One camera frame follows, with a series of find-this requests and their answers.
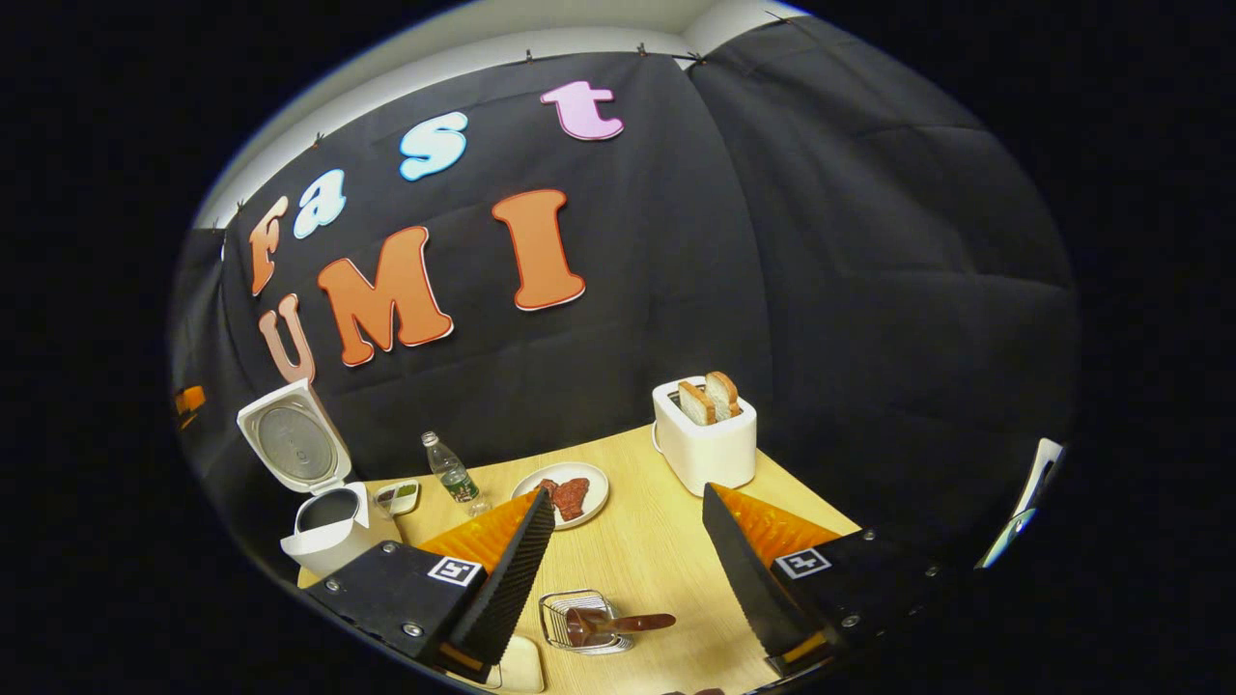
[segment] toast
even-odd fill
[[[722,372],[708,372],[705,377],[705,396],[712,401],[717,422],[738,416],[738,387]]]
[[[717,409],[700,388],[685,381],[679,382],[679,407],[698,425],[709,425],[717,422]]]

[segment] plastic bottle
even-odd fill
[[[451,498],[460,505],[467,505],[467,516],[475,517],[488,512],[491,508],[488,500],[472,482],[472,476],[468,475],[460,458],[446,444],[442,444],[433,432],[421,434],[420,441],[425,445],[425,453],[429,456],[429,470],[438,476]]]

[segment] wire basket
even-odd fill
[[[614,634],[613,639],[607,644],[571,647],[571,639],[566,632],[566,611],[570,608],[597,608],[604,611],[609,616],[609,620],[618,617],[618,612],[614,611],[609,601],[606,601],[606,597],[597,591],[580,589],[576,591],[546,594],[540,597],[538,606],[540,608],[541,634],[545,636],[545,641],[552,647],[578,654],[595,655],[625,652],[634,646],[630,637]]]

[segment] pink letter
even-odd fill
[[[587,82],[572,82],[541,94],[541,104],[557,104],[557,121],[577,140],[609,140],[622,132],[620,120],[603,120],[597,113],[597,101],[613,100],[613,92],[592,89]]]

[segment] orange letter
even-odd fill
[[[309,341],[305,340],[305,331],[300,328],[300,317],[297,314],[298,304],[299,301],[295,294],[288,294],[283,299],[279,299],[279,315],[283,317],[283,320],[288,322],[288,333],[292,334],[292,343],[297,346],[297,352],[300,355],[299,365],[293,365],[292,360],[288,359],[287,351],[283,349],[279,333],[274,329],[279,322],[274,312],[262,314],[262,318],[257,320],[257,329],[266,336],[266,346],[271,349],[271,356],[274,357],[274,366],[279,367],[279,373],[283,375],[283,378],[288,380],[288,383],[299,378],[308,378],[309,383],[313,383],[316,370],[314,370],[313,352],[309,351]]]
[[[409,348],[446,338],[455,330],[451,318],[438,310],[434,289],[425,275],[428,241],[429,230],[423,226],[409,226],[388,236],[378,255],[375,284],[370,284],[347,258],[318,273],[318,287],[326,292],[335,310],[345,365],[355,367],[373,359],[373,344],[361,336],[361,329],[378,348],[391,351],[397,310],[399,343]]]
[[[557,210],[566,204],[561,190],[529,190],[493,207],[493,216],[507,223],[519,266],[515,305],[534,312],[565,304],[583,294],[583,278],[566,266]]]
[[[248,235],[248,245],[253,249],[253,297],[257,297],[271,282],[274,275],[274,261],[268,254],[273,254],[279,247],[279,220],[283,213],[288,211],[288,197],[284,195],[274,202],[274,205],[266,213],[253,231]]]

